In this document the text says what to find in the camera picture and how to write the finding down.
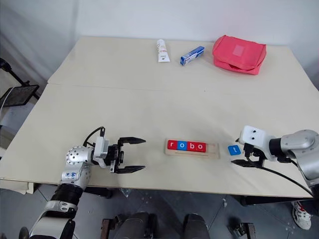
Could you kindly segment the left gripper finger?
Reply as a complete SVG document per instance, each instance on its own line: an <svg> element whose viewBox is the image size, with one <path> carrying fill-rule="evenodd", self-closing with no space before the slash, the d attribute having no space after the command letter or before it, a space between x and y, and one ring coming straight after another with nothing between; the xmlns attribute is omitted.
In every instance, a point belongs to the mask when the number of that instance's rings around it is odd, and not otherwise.
<svg viewBox="0 0 319 239"><path fill-rule="evenodd" d="M145 166L125 166L124 168L117 168L116 169L116 173L117 174L128 174L128 173L134 173L137 172L139 170L144 169Z"/></svg>
<svg viewBox="0 0 319 239"><path fill-rule="evenodd" d="M118 145L123 146L125 143L129 144L140 144L146 142L144 139L137 137L120 137L118 140Z"/></svg>

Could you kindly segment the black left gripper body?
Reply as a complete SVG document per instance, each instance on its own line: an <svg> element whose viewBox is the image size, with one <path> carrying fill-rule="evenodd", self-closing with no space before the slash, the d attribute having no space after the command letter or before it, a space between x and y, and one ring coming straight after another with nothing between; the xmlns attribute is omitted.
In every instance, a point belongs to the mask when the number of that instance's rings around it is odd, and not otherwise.
<svg viewBox="0 0 319 239"><path fill-rule="evenodd" d="M122 143L108 146L107 166L110 166L111 173L124 173L124 168L119 168L124 157L124 152L121 150L122 146Z"/></svg>

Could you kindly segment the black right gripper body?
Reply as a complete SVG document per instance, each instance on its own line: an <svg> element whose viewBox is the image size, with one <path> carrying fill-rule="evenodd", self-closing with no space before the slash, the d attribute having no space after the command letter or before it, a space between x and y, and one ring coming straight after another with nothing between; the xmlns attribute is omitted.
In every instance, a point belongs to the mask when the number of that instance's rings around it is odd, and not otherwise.
<svg viewBox="0 0 319 239"><path fill-rule="evenodd" d="M245 157L246 157L247 161L252 161L250 159L250 156L254 156L254 157L258 158L258 160L254 161L254 162L258 162L260 168L262 168L264 166L265 155L261 150L255 148L253 145L247 144L247 143L244 144L243 149L244 149L244 153L245 153Z"/></svg>

